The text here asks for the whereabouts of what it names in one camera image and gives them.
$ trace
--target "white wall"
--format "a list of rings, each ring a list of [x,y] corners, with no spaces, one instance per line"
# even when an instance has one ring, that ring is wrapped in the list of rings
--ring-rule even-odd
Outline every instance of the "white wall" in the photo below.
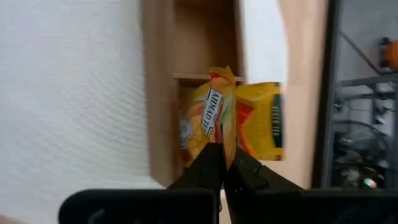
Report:
[[[378,42],[381,37],[398,39],[398,1],[396,0],[343,0],[341,12],[341,30],[366,54],[374,65],[379,63]],[[337,80],[352,80],[376,76],[377,74],[341,37],[338,38]],[[390,90],[389,85],[379,85]],[[370,93],[366,86],[341,88],[343,94]],[[359,110],[371,110],[371,100],[356,100],[351,106]],[[391,101],[386,106],[393,106]],[[392,113],[385,116],[387,122],[393,122]],[[352,111],[347,117],[345,112],[336,114],[336,119],[349,118],[369,123],[371,114],[367,111]],[[381,126],[381,130],[391,134],[392,126]]]
[[[0,213],[149,177],[138,0],[0,1]]]

